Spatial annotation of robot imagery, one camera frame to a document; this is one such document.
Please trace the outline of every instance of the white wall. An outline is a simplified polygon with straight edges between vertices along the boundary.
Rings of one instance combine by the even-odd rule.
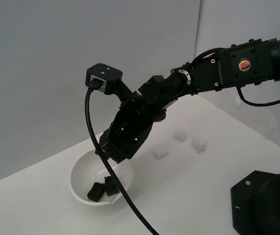
[[[88,137],[88,67],[118,68],[135,90],[191,61],[198,12],[199,0],[0,0],[0,179]],[[118,107],[92,95],[97,133]]]
[[[212,47],[230,47],[249,39],[280,39],[280,1],[278,0],[202,0],[196,55]],[[268,81],[242,89],[252,102],[280,99],[280,82]],[[208,92],[202,97],[280,145],[280,105],[256,108],[237,105],[235,88]]]

